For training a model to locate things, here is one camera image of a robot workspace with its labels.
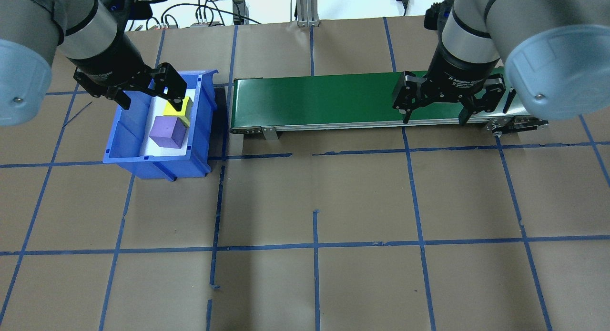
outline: conveyor belt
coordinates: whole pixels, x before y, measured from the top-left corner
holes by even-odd
[[[418,76],[425,73],[416,72]],[[235,80],[231,133],[404,126],[403,115],[392,109],[392,90],[400,74]],[[494,112],[478,114],[468,122],[527,116],[518,96],[508,113],[502,113],[507,94]],[[459,103],[433,103],[414,111],[408,126],[455,124],[460,110]]]

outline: brown paper floor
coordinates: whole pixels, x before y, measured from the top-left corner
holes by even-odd
[[[233,79],[425,70],[422,23],[130,33],[219,70],[213,171],[176,182],[101,163],[116,106],[58,55],[40,114],[0,129],[0,330],[610,329],[609,109],[499,141],[227,136]]]

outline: blue tape line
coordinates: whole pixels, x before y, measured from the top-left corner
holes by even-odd
[[[105,165],[102,161],[83,161],[83,162],[55,162],[50,164],[53,167],[67,167],[67,166],[101,166]]]
[[[529,242],[607,241],[610,235],[528,237]]]
[[[566,144],[566,143],[549,143],[549,144],[516,144],[509,146],[502,146],[504,149],[529,149],[529,148],[542,148],[542,147],[588,147],[591,146],[590,142]]]
[[[102,161],[85,162],[53,162],[53,163],[23,163],[23,164],[0,164],[0,168],[36,168],[36,167],[66,167],[66,166],[98,166],[104,164]]]
[[[567,242],[567,241],[607,241],[610,235],[585,235],[585,236],[543,236],[527,237],[528,242]],[[481,238],[470,240],[426,240],[427,246],[453,245],[453,244],[499,244],[523,242],[523,238]],[[217,247],[218,251],[263,251],[280,249],[313,249],[314,247],[382,247],[382,246],[419,246],[419,241],[371,241],[371,242],[323,242],[294,243],[294,244],[272,244],[263,246],[224,246]],[[169,252],[208,252],[214,251],[213,246],[199,247],[155,247],[155,248],[133,248],[120,249],[119,253],[169,253]],[[99,255],[114,253],[114,249],[79,249],[79,250],[36,250],[25,251],[24,255]],[[0,256],[17,256],[20,251],[0,251]]]
[[[93,101],[91,101],[90,103],[87,103],[87,105],[85,105],[85,107],[81,108],[80,111],[76,112],[76,114],[70,118],[70,120],[68,120],[67,122],[64,123],[63,127],[66,127],[66,125],[68,125],[72,120],[74,120],[74,118],[78,117],[79,114],[81,114],[81,112],[83,112],[85,110],[85,108],[91,106],[91,104],[93,103]]]
[[[606,178],[606,183],[608,184],[608,187],[610,187],[610,176],[608,176],[608,170],[606,169],[606,164],[604,164],[603,158],[601,158],[600,151],[599,151],[599,149],[597,149],[597,144],[595,144],[595,141],[593,140],[593,135],[591,134],[591,131],[589,130],[589,127],[587,126],[586,121],[584,121],[584,117],[582,116],[582,114],[578,117],[580,118],[582,127],[584,127],[584,131],[587,133],[587,137],[589,138],[589,140],[593,146],[593,151],[595,151],[595,156],[597,157],[597,162],[600,163],[601,172],[604,173],[604,177]]]
[[[80,92],[52,92],[52,93],[46,93],[45,95],[72,95],[72,94],[89,94],[89,93],[86,92],[85,90],[82,90]]]
[[[315,331],[320,331],[320,262],[318,261],[318,214],[314,211],[314,299],[315,299]]]
[[[151,247],[151,248],[135,248],[135,249],[120,249],[119,253],[170,253],[170,252],[208,252],[213,251],[211,246],[193,246],[193,247]]]
[[[327,151],[325,153],[314,153],[312,156],[364,155],[364,154],[374,154],[374,153],[401,153],[401,152],[405,152],[405,149]]]
[[[0,164],[0,168],[34,168],[50,167],[50,163]]]
[[[72,105],[74,105],[74,99],[76,98],[76,91],[78,90],[78,83],[74,86],[74,91],[72,94],[72,98],[70,99],[70,104],[68,105],[68,110],[66,111],[65,117],[63,118],[63,124],[66,123],[68,118],[70,117],[70,112],[72,110]],[[63,137],[63,132],[65,128],[62,127],[59,131],[59,136],[57,137],[57,142],[55,143],[55,149],[53,150],[53,156],[51,158],[50,163],[55,162],[55,157],[57,157],[57,151],[59,151],[59,144],[61,144],[61,138]],[[9,289],[6,292],[6,296],[4,297],[4,303],[2,304],[2,310],[0,310],[0,326],[2,326],[2,321],[4,320],[4,315],[6,314],[6,309],[9,305],[10,296],[13,293],[13,288],[15,287],[15,281],[17,281],[17,275],[19,274],[19,269],[21,268],[21,262],[23,261],[23,257],[26,253],[26,248],[28,247],[28,242],[30,240],[30,236],[32,235],[32,230],[34,227],[34,223],[36,222],[36,217],[38,216],[38,212],[40,209],[40,203],[42,203],[42,199],[44,196],[44,191],[46,190],[46,185],[49,183],[49,177],[51,176],[52,167],[46,171],[46,175],[44,177],[44,182],[42,184],[42,188],[40,188],[39,198],[36,201],[36,207],[34,208],[32,219],[30,220],[30,224],[28,226],[28,231],[26,232],[26,237],[23,240],[23,244],[21,246],[21,251],[19,252],[19,258],[17,259],[17,264],[15,264],[15,270],[13,271],[13,276],[11,277]]]
[[[392,47],[392,38],[390,37],[390,28],[387,26],[387,18],[383,17],[383,25],[386,28],[387,46],[390,48],[390,59],[392,60],[392,71],[396,72],[396,61],[394,60],[394,48]]]
[[[512,199],[512,205],[515,208],[515,214],[517,216],[517,222],[519,223],[519,229],[521,230],[521,238],[523,239],[523,244],[525,244],[525,253],[528,256],[529,268],[532,272],[532,278],[534,279],[534,286],[536,286],[536,293],[538,294],[538,300],[540,301],[542,316],[544,317],[544,322],[547,326],[547,330],[552,331],[553,326],[551,325],[551,318],[549,317],[549,312],[547,311],[547,304],[544,301],[544,296],[542,295],[542,288],[540,287],[540,281],[538,280],[538,271],[536,271],[536,264],[534,264],[534,257],[532,256],[532,251],[529,247],[527,232],[525,231],[525,225],[523,225],[521,209],[519,208],[519,203],[517,202],[517,195],[515,194],[515,188],[512,185],[510,171],[508,170],[508,164],[506,163],[506,157],[504,155],[502,144],[499,138],[496,138],[496,145],[498,146],[499,157],[502,161],[504,174],[506,176],[506,182],[508,183],[508,188],[510,190],[510,198]]]
[[[155,68],[159,66],[161,60],[161,51],[163,50],[163,41],[165,40],[165,29],[161,30],[161,40],[159,41],[159,49],[157,51],[157,59],[154,62]]]
[[[122,216],[125,217],[127,215],[127,211],[129,210],[129,202],[131,201],[131,192],[133,191],[133,182],[135,181],[135,175],[131,174],[131,179],[129,180],[129,188],[127,188],[127,197],[125,198],[125,206],[122,210]]]
[[[252,158],[280,158],[280,157],[291,157],[291,153],[269,153],[266,155],[237,155],[237,156],[227,156],[225,159],[227,160],[249,160]]]
[[[106,293],[104,295],[104,304],[102,305],[102,315],[100,317],[100,327],[98,331],[104,330],[104,323],[106,321],[106,311],[108,310],[108,302],[111,298],[112,282],[114,281],[114,274],[116,270],[116,262],[118,260],[119,249],[121,248],[122,232],[125,228],[125,217],[121,218],[121,226],[119,227],[118,236],[116,237],[116,246],[114,255],[112,256],[111,272],[108,275],[108,283],[106,285]]]
[[[114,253],[113,249],[79,249],[79,250],[30,250],[26,255],[101,255]]]
[[[104,323],[106,320],[106,311],[108,310],[108,302],[111,297],[112,283],[114,281],[114,274],[115,274],[115,270],[116,270],[116,262],[118,261],[118,254],[120,253],[120,250],[121,250],[122,234],[125,230],[125,216],[127,215],[127,211],[129,209],[129,203],[131,202],[131,191],[133,190],[134,181],[135,181],[135,175],[133,175],[133,173],[132,173],[131,179],[129,180],[129,186],[127,188],[127,194],[125,197],[125,205],[122,210],[121,224],[118,229],[118,235],[116,236],[116,244],[115,244],[115,249],[113,251],[113,256],[112,256],[111,272],[108,275],[108,284],[106,285],[106,294],[104,295],[104,303],[102,305],[102,314],[100,317],[100,328],[98,329],[99,331],[102,331],[104,329]]]
[[[413,175],[413,165],[411,162],[411,154],[409,148],[409,140],[407,138],[407,133],[405,131],[405,127],[403,127],[403,142],[405,143],[405,154],[407,155],[407,170],[409,172],[409,183],[411,187],[411,196],[413,198],[413,208],[416,215],[416,225],[417,225],[417,240],[420,246],[420,256],[421,256],[421,269],[423,271],[423,283],[426,288],[426,300],[427,300],[427,311],[430,317],[430,327],[432,331],[436,331],[436,322],[434,319],[434,308],[432,305],[432,292],[430,290],[430,278],[427,272],[427,260],[426,260],[426,243],[423,238],[423,230],[421,228],[421,218],[419,205],[417,202],[417,192],[416,192],[416,182]]]
[[[205,331],[210,331],[212,324],[212,299],[207,299],[207,311],[205,312]]]
[[[315,76],[314,65],[314,27],[309,27],[309,73],[310,76]]]
[[[218,234],[220,233],[220,215],[223,208],[224,171],[226,166],[220,167],[220,180],[218,182],[218,199],[216,199],[216,221],[214,223],[214,241],[212,244],[212,263],[210,264],[210,285],[216,280],[216,256],[218,255]]]
[[[373,241],[373,242],[325,242],[318,247],[375,247],[375,246],[418,246],[419,241]]]
[[[523,242],[523,238],[482,238],[480,240],[434,240],[434,241],[426,241],[426,245],[498,244],[498,243],[518,243],[518,242]]]
[[[230,106],[231,103],[231,94],[233,94],[233,69],[235,68],[235,49],[237,48],[237,30],[238,30],[238,25],[235,25],[235,28],[233,29],[233,44],[231,45],[231,64],[229,65],[229,84],[228,84],[228,88],[227,88],[227,101],[226,101],[226,112],[227,112],[227,116],[226,116],[226,120],[224,121],[224,131],[223,131],[223,150],[222,150],[222,157],[223,159],[226,158],[227,156],[227,143],[229,142],[229,118],[231,118],[230,116],[230,111],[233,109]]]
[[[420,147],[409,149],[410,152],[419,152],[419,151],[440,151],[440,150],[448,150],[448,151],[464,151],[464,150],[490,150],[497,149],[497,146],[463,146],[463,147]]]
[[[314,244],[311,243],[296,243],[296,244],[272,244],[261,246],[219,246],[218,251],[262,251],[262,250],[281,250],[281,249],[313,249]]]

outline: white wall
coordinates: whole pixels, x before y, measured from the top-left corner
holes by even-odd
[[[442,0],[410,0],[408,16],[423,15],[434,2]],[[162,12],[177,3],[197,3],[197,0],[169,0],[152,6],[155,17],[160,18]],[[232,11],[230,0],[217,2],[221,10]],[[296,0],[246,0],[250,9],[250,17],[261,23],[281,23],[293,20],[292,14]],[[170,10],[176,17],[179,27],[187,27],[195,23],[194,10],[196,6],[179,6]],[[395,0],[318,0],[320,19],[359,19],[374,17],[393,17],[403,15],[403,5]],[[225,14],[227,25],[233,23],[233,18]]]

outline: foam block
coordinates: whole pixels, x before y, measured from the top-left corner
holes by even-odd
[[[180,149],[187,127],[178,117],[156,116],[148,136],[160,147]]]
[[[180,111],[174,110],[174,107],[168,102],[163,110],[163,115],[168,117],[178,117],[185,124],[186,127],[190,126],[190,112],[193,107],[193,101],[190,97],[183,99],[183,108]]]

